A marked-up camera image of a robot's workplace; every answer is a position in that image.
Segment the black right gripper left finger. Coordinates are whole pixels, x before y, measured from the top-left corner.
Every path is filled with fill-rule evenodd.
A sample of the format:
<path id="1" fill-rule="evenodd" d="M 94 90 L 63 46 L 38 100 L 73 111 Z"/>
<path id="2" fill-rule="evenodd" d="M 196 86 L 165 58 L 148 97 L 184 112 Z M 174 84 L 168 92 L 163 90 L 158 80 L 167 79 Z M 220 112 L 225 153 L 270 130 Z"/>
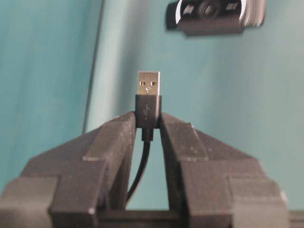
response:
<path id="1" fill-rule="evenodd" d="M 1 227 L 94 228 L 125 209 L 135 135 L 129 112 L 31 158 L 2 192 Z"/>

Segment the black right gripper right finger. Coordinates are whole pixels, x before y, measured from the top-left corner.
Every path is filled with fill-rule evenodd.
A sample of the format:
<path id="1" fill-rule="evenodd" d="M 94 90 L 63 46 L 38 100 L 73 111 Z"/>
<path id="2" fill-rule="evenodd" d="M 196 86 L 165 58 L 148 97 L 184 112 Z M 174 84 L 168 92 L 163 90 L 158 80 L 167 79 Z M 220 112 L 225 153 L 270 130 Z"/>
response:
<path id="1" fill-rule="evenodd" d="M 286 228 L 280 186 L 258 159 L 172 115 L 160 122 L 169 207 L 189 228 Z"/>

